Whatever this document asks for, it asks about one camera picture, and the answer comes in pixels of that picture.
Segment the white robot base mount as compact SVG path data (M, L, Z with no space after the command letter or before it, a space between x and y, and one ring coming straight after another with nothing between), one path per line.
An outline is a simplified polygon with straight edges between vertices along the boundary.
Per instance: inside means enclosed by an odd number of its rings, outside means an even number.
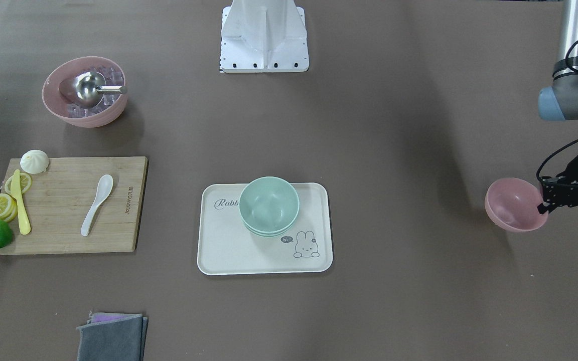
M294 1L233 1L222 10L223 73L295 73L310 67L305 10Z

